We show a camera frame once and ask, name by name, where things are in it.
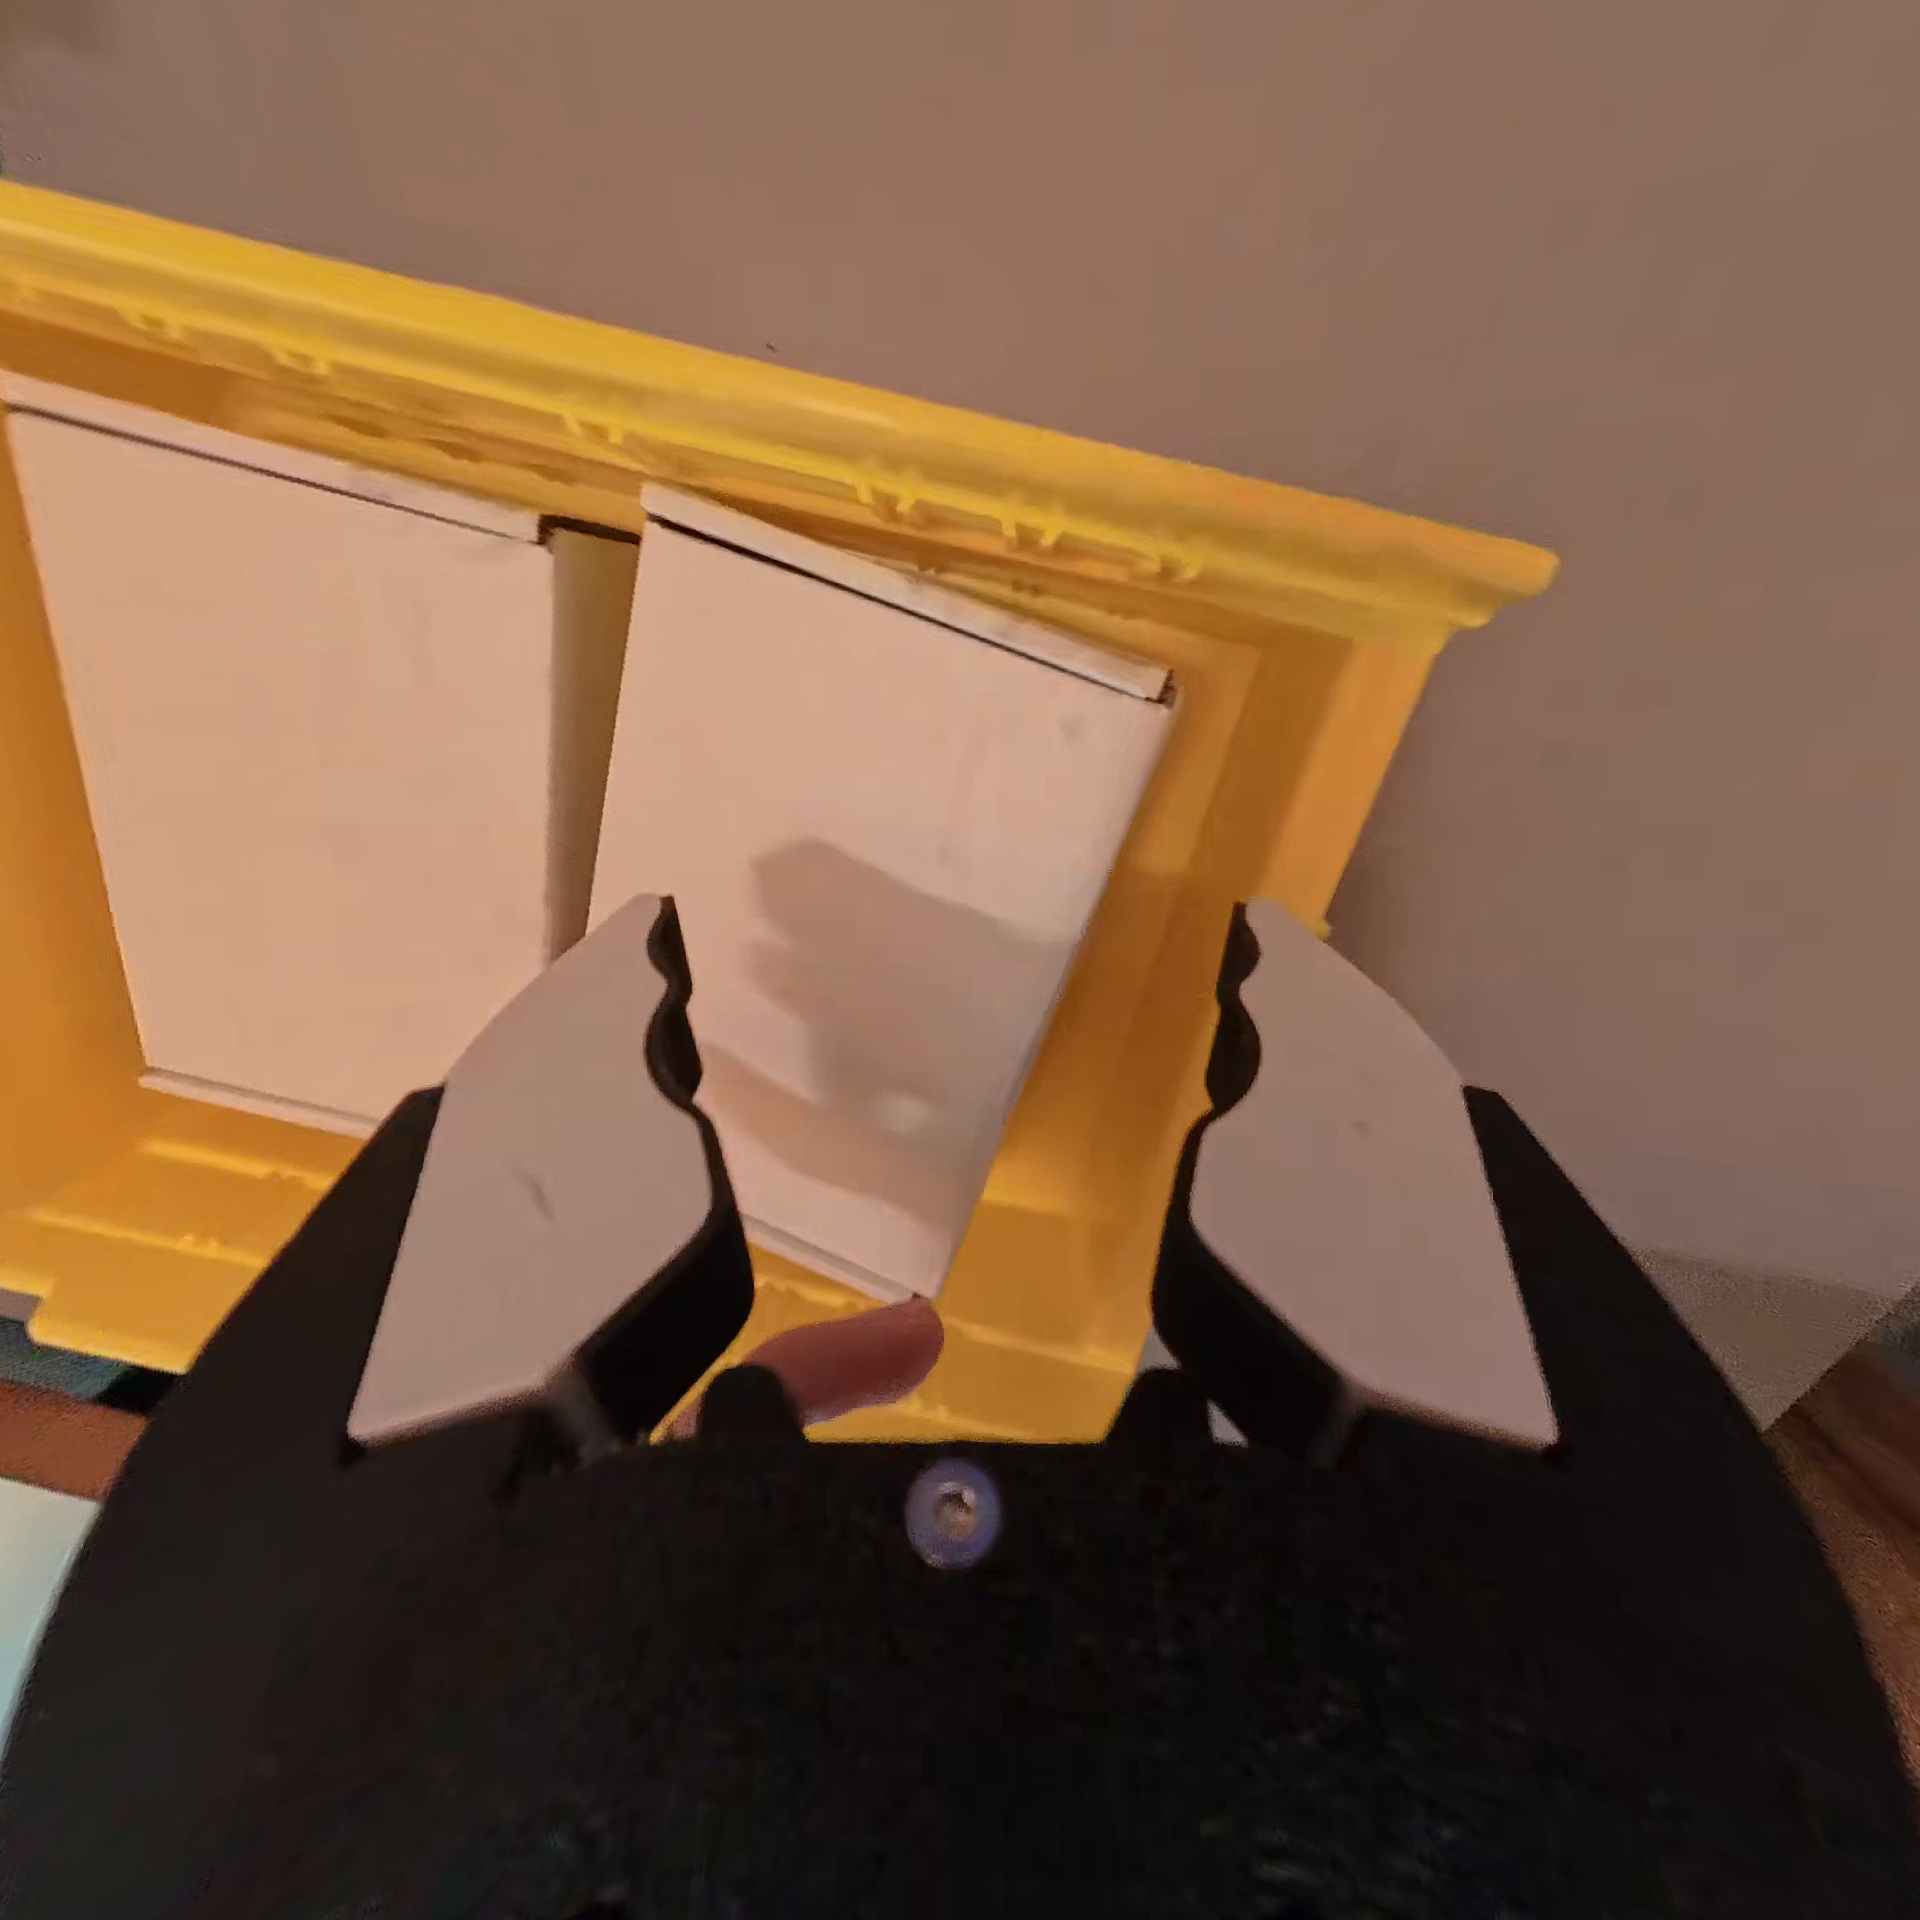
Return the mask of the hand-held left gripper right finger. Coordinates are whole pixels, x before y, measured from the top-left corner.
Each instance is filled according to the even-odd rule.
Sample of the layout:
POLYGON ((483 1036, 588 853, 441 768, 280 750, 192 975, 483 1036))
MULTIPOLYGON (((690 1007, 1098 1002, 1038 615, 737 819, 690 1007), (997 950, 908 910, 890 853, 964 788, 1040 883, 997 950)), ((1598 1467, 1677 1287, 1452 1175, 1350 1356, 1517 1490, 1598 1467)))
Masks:
POLYGON ((1274 899, 1229 913, 1152 1263, 1152 1382, 1213 1447, 1376 1428, 1549 1460, 1561 1424, 1462 1077, 1274 899))

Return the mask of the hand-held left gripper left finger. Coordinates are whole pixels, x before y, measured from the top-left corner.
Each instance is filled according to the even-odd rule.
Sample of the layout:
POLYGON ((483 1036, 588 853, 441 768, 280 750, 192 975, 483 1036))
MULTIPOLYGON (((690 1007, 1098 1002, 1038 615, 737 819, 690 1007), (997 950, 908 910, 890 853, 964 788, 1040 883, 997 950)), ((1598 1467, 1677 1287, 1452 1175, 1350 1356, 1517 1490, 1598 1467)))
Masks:
POLYGON ((352 1444, 519 1412, 601 1458, 646 1442, 741 1333, 752 1256, 690 992, 674 901, 642 894, 447 1070, 352 1444))

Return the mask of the yellow plastic bin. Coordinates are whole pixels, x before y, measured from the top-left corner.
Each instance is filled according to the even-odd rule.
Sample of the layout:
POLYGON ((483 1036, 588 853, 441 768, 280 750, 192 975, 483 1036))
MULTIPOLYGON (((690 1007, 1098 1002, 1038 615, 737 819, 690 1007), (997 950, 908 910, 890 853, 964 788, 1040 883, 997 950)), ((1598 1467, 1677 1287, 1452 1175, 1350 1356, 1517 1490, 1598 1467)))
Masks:
MULTIPOLYGON (((1098 1438, 1202 1109, 1229 906, 1324 913, 1427 675, 1556 557, 7 180, 4 371, 640 532, 705 494, 1172 669, 1178 717, 943 1290, 923 1388, 842 1441, 1098 1438)), ((136 1083, 4 453, 4 1290, 184 1372, 356 1153, 136 1083)))

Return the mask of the white cardboard box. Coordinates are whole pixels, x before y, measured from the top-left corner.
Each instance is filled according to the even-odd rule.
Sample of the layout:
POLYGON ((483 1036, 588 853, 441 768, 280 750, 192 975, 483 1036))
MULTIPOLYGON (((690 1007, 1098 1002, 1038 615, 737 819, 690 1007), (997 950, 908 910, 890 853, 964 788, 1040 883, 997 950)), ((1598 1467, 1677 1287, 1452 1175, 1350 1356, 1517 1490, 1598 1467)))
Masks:
POLYGON ((670 898, 750 1238, 943 1287, 1175 693, 890 565, 656 484, 590 924, 670 898))
POLYGON ((557 955, 540 517, 4 373, 146 1083, 366 1134, 557 955))

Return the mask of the person's left hand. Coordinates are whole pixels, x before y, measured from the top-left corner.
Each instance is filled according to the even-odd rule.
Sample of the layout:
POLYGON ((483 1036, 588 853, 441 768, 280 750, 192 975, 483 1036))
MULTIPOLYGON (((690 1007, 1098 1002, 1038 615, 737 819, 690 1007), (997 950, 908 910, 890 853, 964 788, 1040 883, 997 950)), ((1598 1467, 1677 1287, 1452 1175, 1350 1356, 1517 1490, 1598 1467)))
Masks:
POLYGON ((802 1428, 897 1404, 943 1352, 943 1320, 926 1301, 809 1324, 753 1347, 743 1365, 779 1382, 802 1428))

